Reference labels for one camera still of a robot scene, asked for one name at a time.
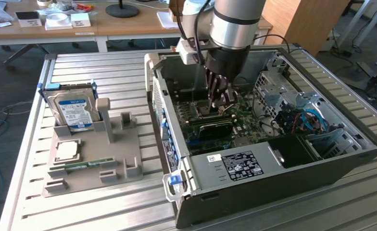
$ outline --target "wooden cabinet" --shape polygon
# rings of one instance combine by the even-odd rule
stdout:
[[[262,16],[273,25],[269,34],[283,36],[289,43],[298,43],[311,55],[327,38],[349,0],[266,0]],[[265,44],[283,43],[274,36]]]

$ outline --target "robotic arm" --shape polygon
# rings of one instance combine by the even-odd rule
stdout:
[[[265,0],[215,0],[209,38],[202,40],[199,46],[201,50],[206,50],[203,63],[195,52],[194,38],[178,42],[177,50],[183,63],[205,65],[207,99],[213,107],[237,102],[231,82],[243,66],[263,4]]]

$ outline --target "blue hard drive label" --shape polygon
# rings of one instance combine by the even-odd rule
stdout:
[[[263,173],[251,151],[221,156],[221,160],[233,181]]]
[[[86,128],[91,126],[93,121],[90,113],[85,109],[86,101],[83,99],[58,101],[58,106],[69,127]]]

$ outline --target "lamp base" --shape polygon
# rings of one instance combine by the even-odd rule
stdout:
[[[138,14],[138,9],[130,5],[122,5],[122,8],[119,8],[118,4],[114,4],[105,8],[105,12],[115,18],[130,18]]]

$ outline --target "aluminum workbench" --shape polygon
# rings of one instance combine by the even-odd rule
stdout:
[[[17,165],[0,220],[0,231],[174,230],[173,209],[161,184],[161,164],[149,117],[143,54],[122,51],[58,55],[46,60],[39,82],[94,79],[99,97],[111,101],[110,115],[137,117],[143,179],[83,192],[42,198],[42,177],[54,118],[38,94],[29,116]],[[377,134],[377,111],[303,51],[291,53],[345,107]],[[309,90],[305,81],[297,81]],[[377,231],[377,158],[333,185],[199,224],[187,230],[361,230]]]

